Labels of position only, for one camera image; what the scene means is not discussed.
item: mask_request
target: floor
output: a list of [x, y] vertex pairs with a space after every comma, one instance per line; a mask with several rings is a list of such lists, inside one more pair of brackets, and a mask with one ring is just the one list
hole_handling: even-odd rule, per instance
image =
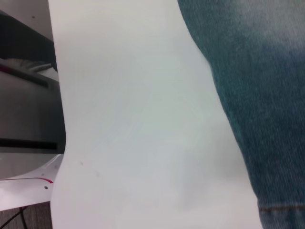
[[[0, 211], [0, 227], [18, 211], [18, 208]], [[49, 202], [29, 206], [24, 210], [24, 218], [28, 229], [52, 229]], [[12, 220], [4, 229], [23, 229], [20, 215]]]

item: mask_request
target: white surface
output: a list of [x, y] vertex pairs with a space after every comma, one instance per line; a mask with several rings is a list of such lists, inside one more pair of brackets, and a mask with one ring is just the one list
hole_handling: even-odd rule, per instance
[[261, 228], [177, 1], [50, 0], [50, 10], [67, 135], [53, 227]]
[[53, 184], [42, 179], [28, 178], [41, 177], [55, 182], [61, 161], [62, 155], [55, 155], [43, 166], [27, 174], [10, 178], [17, 180], [0, 180], [0, 211], [50, 201]]
[[0, 10], [53, 40], [48, 0], [0, 0]]

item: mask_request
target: black cable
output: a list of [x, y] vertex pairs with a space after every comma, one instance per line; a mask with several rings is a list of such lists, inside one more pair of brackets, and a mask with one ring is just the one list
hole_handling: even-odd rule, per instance
[[23, 228], [28, 229], [27, 224], [26, 224], [25, 219], [24, 219], [24, 214], [23, 214], [24, 208], [19, 208], [19, 210], [20, 210], [20, 216], [21, 216], [21, 221], [22, 221]]
[[20, 210], [18, 213], [16, 213], [15, 215], [13, 215], [8, 221], [6, 221], [1, 227], [0, 229], [3, 229], [6, 225], [8, 225], [13, 219], [15, 219], [19, 214], [21, 214], [28, 206], [22, 208], [22, 210]]

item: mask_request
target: denim fabric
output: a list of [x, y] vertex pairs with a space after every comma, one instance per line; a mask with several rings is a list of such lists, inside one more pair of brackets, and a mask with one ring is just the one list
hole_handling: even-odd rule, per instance
[[305, 1], [178, 2], [212, 69], [264, 229], [304, 229]]

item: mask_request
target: red wire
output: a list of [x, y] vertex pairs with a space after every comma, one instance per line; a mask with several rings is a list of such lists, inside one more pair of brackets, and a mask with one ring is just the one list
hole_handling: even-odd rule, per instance
[[40, 180], [45, 180], [48, 181], [50, 184], [53, 184], [53, 181], [47, 179], [47, 178], [40, 178], [40, 177], [32, 177], [32, 178], [16, 178], [16, 179], [0, 179], [0, 181], [4, 180], [27, 180], [27, 179], [40, 179]]

